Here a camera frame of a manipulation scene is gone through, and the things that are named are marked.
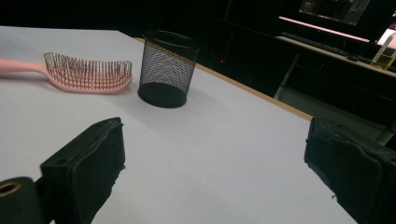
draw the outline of white tabletop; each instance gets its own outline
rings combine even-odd
[[[199,68],[185,105],[149,105],[137,95],[143,47],[118,31],[0,26],[0,57],[43,63],[53,51],[134,63],[129,89],[115,95],[0,74],[0,180],[37,180],[41,162],[95,122],[120,117],[126,169],[94,224],[356,223],[304,163],[307,119]]]

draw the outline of black mesh cup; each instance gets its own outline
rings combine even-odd
[[[183,106],[187,102],[199,45],[189,37],[167,31],[149,31],[143,37],[139,97],[158,107]]]

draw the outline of monitor screen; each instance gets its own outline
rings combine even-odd
[[[391,24],[391,25],[384,31],[384,34],[381,35],[381,38],[379,38],[377,44],[378,44],[378,45],[383,45],[383,44],[385,43],[385,41],[388,39],[388,37],[389,37],[391,34],[394,34],[394,33],[396,33],[396,20],[395,20],[395,22],[394,22],[393,24]]]
[[[290,0],[285,1],[279,18],[294,24],[294,31],[302,35],[305,27],[316,35],[376,44],[395,14],[395,0]]]
[[[370,0],[304,0],[300,12],[323,19],[356,25]]]

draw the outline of hairbrush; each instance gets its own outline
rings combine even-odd
[[[0,58],[0,73],[37,72],[58,89],[77,93],[117,93],[132,81],[132,62],[88,61],[47,52],[45,63]]]

